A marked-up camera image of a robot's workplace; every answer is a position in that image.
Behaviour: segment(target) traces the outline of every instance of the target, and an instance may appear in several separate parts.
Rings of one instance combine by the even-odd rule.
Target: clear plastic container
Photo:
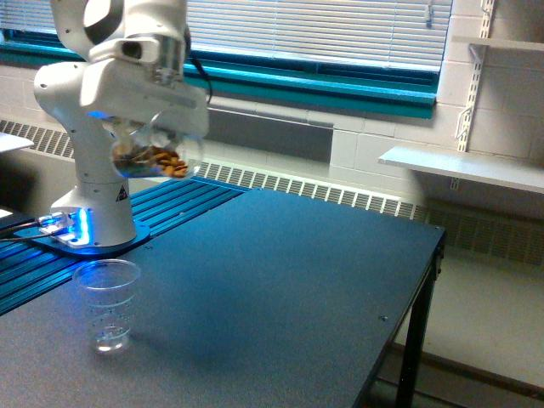
[[[172,129],[170,124],[176,121],[171,115],[158,113],[137,129],[117,125],[111,161],[123,177],[187,179],[198,173],[204,156],[202,137]]]
[[[140,275],[138,265],[121,259],[93,261],[74,273],[84,302],[89,342],[97,353],[119,353],[128,347]]]

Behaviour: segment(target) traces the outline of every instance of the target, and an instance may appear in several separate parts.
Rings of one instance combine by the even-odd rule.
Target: blue aluminum extrusion
[[[204,178],[167,181],[131,196],[134,220],[149,226],[153,239],[247,190]],[[85,262],[29,243],[0,243],[0,315],[69,281]]]

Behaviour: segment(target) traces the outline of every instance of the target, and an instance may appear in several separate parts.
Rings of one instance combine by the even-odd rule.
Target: white shelf
[[[24,149],[25,147],[33,146],[34,144],[25,138],[19,136],[13,136],[0,132],[0,153],[5,151]]]
[[[544,52],[544,43],[541,43],[541,42],[525,42],[525,41],[500,40],[495,38],[478,38],[478,37],[463,37],[463,36],[453,36],[451,40],[454,43],[468,43],[470,45],[482,45],[482,46],[491,47],[491,48]]]
[[[427,146],[396,146],[378,161],[425,173],[544,194],[544,167],[525,161]]]

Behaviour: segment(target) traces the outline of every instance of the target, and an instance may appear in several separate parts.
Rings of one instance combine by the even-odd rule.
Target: snacks
[[[182,179],[187,176],[189,166],[179,159],[178,153],[155,146],[134,146],[122,151],[121,146],[113,149],[113,164],[124,177],[171,177]]]

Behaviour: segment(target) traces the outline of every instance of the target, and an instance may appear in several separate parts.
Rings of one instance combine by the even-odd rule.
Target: window blinds
[[[55,33],[49,0],[0,0],[0,28]]]
[[[0,26],[54,32],[48,3],[0,0]],[[451,3],[188,0],[188,22],[202,51],[439,71]]]

